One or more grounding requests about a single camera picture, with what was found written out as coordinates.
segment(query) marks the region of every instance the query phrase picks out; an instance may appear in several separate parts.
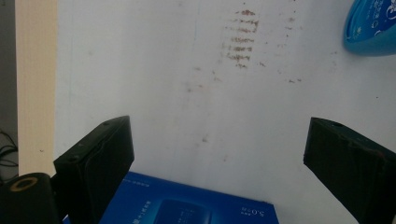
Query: blue plastic object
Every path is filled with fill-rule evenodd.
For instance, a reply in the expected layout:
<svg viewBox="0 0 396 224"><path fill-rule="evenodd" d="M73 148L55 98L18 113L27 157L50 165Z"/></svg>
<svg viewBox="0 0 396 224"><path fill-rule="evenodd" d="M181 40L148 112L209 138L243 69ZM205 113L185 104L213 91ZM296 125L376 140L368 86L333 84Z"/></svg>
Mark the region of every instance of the blue plastic object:
<svg viewBox="0 0 396 224"><path fill-rule="evenodd" d="M99 223L279 224L279 221L270 203L130 172Z"/></svg>
<svg viewBox="0 0 396 224"><path fill-rule="evenodd" d="M363 56L396 54L396 0L355 0L346 18L344 46Z"/></svg>

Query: white surface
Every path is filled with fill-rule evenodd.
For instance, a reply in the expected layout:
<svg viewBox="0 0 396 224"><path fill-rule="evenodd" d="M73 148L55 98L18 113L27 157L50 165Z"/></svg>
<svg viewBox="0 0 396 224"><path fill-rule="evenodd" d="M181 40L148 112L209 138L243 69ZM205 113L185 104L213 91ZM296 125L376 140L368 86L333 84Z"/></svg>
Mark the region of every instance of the white surface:
<svg viewBox="0 0 396 224"><path fill-rule="evenodd" d="M129 114L136 172L356 223L303 165L311 117L396 148L396 58L343 50L351 4L60 1L55 156Z"/></svg>

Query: blue box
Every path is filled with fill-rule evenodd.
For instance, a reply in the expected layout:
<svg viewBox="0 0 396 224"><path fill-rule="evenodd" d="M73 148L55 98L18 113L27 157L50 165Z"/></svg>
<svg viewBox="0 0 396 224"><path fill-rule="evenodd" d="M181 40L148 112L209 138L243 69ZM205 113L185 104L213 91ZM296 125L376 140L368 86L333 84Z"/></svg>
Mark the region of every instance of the blue box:
<svg viewBox="0 0 396 224"><path fill-rule="evenodd" d="M128 173L101 224L278 224L269 203Z"/></svg>

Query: wooden edge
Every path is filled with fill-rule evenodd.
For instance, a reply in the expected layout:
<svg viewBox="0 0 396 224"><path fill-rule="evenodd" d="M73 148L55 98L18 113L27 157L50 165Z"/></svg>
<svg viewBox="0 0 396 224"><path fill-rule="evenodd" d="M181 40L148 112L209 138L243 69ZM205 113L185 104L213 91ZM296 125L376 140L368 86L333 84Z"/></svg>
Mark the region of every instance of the wooden edge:
<svg viewBox="0 0 396 224"><path fill-rule="evenodd" d="M54 174L57 0L16 0L20 175Z"/></svg>

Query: stain on wall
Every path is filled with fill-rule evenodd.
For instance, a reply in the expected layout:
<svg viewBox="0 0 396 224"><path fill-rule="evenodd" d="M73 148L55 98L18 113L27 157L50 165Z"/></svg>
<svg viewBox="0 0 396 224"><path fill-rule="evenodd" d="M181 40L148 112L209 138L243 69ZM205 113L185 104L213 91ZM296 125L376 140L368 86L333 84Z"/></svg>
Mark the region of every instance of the stain on wall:
<svg viewBox="0 0 396 224"><path fill-rule="evenodd" d="M222 43L221 55L232 60L236 67L247 69L258 27L259 16L254 11L249 9L235 11L224 27L227 36Z"/></svg>

